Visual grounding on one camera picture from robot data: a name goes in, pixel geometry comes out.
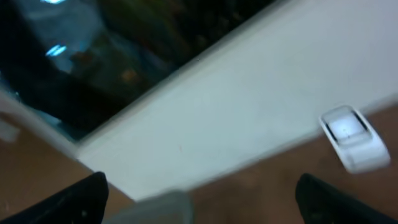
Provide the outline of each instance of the wooden floor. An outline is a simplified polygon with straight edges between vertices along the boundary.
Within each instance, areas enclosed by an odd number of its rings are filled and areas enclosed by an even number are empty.
[[[0,141],[0,220],[40,202],[91,173],[79,162],[67,158],[22,128],[17,142],[6,144]],[[105,217],[133,203],[113,186],[109,189]]]
[[[196,223],[303,223],[294,192],[299,177],[306,172],[398,219],[398,106],[376,113],[369,120],[389,148],[389,167],[350,175],[327,138],[321,136],[192,190]],[[90,173],[22,130],[15,144],[0,143],[0,220]],[[132,200],[111,187],[106,217],[131,204]]]
[[[369,120],[390,151],[389,167],[348,174],[322,136],[193,190],[196,223],[303,223],[295,186],[306,172],[398,219],[398,106]]]

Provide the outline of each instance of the white plastic device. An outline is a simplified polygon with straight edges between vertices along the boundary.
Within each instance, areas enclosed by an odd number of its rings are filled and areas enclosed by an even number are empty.
[[[358,174],[390,163],[383,141],[358,110],[341,106],[322,115],[320,124],[349,173]]]

